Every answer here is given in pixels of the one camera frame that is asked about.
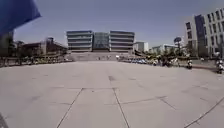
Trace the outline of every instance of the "blue flag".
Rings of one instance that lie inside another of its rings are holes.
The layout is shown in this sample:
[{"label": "blue flag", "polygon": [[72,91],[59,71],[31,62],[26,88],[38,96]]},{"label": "blue flag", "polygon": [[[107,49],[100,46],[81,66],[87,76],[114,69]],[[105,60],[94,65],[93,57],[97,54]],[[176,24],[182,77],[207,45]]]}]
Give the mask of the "blue flag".
[{"label": "blue flag", "polygon": [[33,0],[0,0],[0,36],[38,17]]}]

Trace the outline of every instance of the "tree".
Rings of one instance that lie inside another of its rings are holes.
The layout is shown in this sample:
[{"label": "tree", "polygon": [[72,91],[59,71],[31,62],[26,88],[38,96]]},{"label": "tree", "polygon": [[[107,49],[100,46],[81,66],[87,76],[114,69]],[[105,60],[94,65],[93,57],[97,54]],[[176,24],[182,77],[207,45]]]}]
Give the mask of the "tree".
[{"label": "tree", "polygon": [[15,45],[14,45],[14,42],[13,42],[13,37],[8,36],[6,38],[6,42],[8,43],[8,56],[13,56],[13,54],[15,52]]},{"label": "tree", "polygon": [[174,39],[174,44],[178,46],[178,55],[181,56],[181,51],[180,51],[180,42],[181,42],[181,37],[176,37]]},{"label": "tree", "polygon": [[168,53],[168,55],[169,56],[176,56],[176,54],[175,54],[175,48],[170,48],[170,51],[169,51],[169,53]]}]

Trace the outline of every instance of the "paved plaza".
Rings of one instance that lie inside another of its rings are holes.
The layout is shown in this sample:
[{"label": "paved plaza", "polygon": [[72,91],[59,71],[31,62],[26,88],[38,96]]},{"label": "paved plaza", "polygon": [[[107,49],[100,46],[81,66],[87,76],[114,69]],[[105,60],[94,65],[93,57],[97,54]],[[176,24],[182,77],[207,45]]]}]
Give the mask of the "paved plaza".
[{"label": "paved plaza", "polygon": [[224,75],[109,61],[0,69],[9,128],[223,128]]}]

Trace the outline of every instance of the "window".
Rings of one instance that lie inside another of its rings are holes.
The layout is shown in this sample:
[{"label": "window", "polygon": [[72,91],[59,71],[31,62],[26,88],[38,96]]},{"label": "window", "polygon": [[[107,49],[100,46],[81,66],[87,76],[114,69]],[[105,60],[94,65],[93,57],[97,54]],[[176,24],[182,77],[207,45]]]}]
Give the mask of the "window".
[{"label": "window", "polygon": [[214,33],[216,33],[216,24],[213,24],[212,26],[213,26]]},{"label": "window", "polygon": [[222,30],[224,31],[224,21],[222,21]]},{"label": "window", "polygon": [[223,10],[221,9],[220,12],[221,12],[221,16],[222,16],[222,18],[224,18]]},{"label": "window", "polygon": [[211,41],[212,41],[212,45],[214,45],[215,43],[214,43],[214,37],[213,36],[211,36]]},{"label": "window", "polygon": [[212,26],[209,25],[210,33],[212,34]]},{"label": "window", "polygon": [[207,35],[207,30],[206,30],[206,27],[204,27],[204,32],[205,32],[205,35]]},{"label": "window", "polygon": [[220,20],[219,11],[216,11],[215,14],[216,14],[217,20]]},{"label": "window", "polygon": [[212,52],[212,54],[213,54],[213,53],[214,53],[214,52],[213,52],[213,48],[212,48],[211,50],[212,50],[211,52]]},{"label": "window", "polygon": [[186,23],[186,27],[187,27],[187,30],[191,29],[191,23],[190,22]]},{"label": "window", "polygon": [[221,32],[222,30],[221,30],[221,25],[220,25],[220,23],[218,23],[218,27],[219,27],[219,32]]},{"label": "window", "polygon": [[215,21],[214,13],[212,13],[212,20]]},{"label": "window", "polygon": [[219,52],[219,48],[215,48],[215,52]]},{"label": "window", "polygon": [[215,36],[215,41],[216,41],[216,44],[219,43],[219,42],[218,42],[218,36],[217,36],[217,35]]},{"label": "window", "polygon": [[208,46],[208,39],[205,38],[205,46]]},{"label": "window", "polygon": [[207,16],[208,16],[208,21],[209,21],[209,23],[211,23],[212,20],[211,20],[211,16],[210,16],[210,14],[208,14]]},{"label": "window", "polygon": [[193,48],[192,41],[188,41],[188,47],[189,47],[190,49]]},{"label": "window", "polygon": [[191,33],[191,31],[187,32],[187,36],[188,36],[188,39],[192,39],[192,33]]},{"label": "window", "polygon": [[224,43],[223,35],[221,34],[219,37],[220,37],[220,42]]}]

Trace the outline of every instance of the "sky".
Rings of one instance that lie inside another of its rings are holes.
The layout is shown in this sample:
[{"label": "sky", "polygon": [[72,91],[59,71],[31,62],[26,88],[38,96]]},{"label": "sky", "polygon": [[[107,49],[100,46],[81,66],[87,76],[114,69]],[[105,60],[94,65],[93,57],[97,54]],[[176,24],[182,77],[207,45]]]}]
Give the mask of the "sky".
[{"label": "sky", "polygon": [[193,15],[224,8],[224,0],[35,0],[42,15],[15,30],[15,40],[32,43],[54,37],[67,45],[66,31],[135,32],[150,46],[173,44]]}]

